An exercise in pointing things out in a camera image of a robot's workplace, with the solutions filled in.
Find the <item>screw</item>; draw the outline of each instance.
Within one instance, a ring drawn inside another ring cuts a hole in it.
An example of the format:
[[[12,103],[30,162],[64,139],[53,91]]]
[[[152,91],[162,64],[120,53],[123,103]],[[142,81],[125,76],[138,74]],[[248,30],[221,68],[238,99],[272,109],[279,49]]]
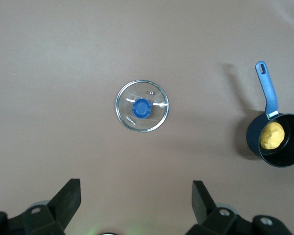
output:
[[[273,224],[273,222],[272,222],[270,219],[266,218],[266,217],[262,217],[262,218],[260,219],[260,221],[261,221],[264,225],[269,225],[269,226],[271,226],[271,225]]]
[[[223,216],[229,216],[229,215],[230,215],[230,212],[227,211],[226,209],[221,209],[221,210],[219,211],[219,213],[220,213],[221,215],[223,215]]]

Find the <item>pot handle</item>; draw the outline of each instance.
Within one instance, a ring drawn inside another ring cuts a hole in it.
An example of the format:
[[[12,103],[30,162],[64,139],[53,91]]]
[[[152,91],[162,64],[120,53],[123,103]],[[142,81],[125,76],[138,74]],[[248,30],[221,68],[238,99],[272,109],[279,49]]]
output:
[[[259,61],[256,64],[256,72],[265,94],[266,108],[265,113],[268,118],[278,115],[278,99],[275,94],[275,90],[270,78],[269,70],[264,61]]]

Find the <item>yellow potato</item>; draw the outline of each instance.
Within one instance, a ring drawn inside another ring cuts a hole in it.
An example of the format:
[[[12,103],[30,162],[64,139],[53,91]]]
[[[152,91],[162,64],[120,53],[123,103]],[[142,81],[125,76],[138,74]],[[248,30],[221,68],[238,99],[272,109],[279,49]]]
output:
[[[263,130],[260,137],[260,146],[264,149],[275,149],[284,140],[284,129],[277,122],[270,122]]]

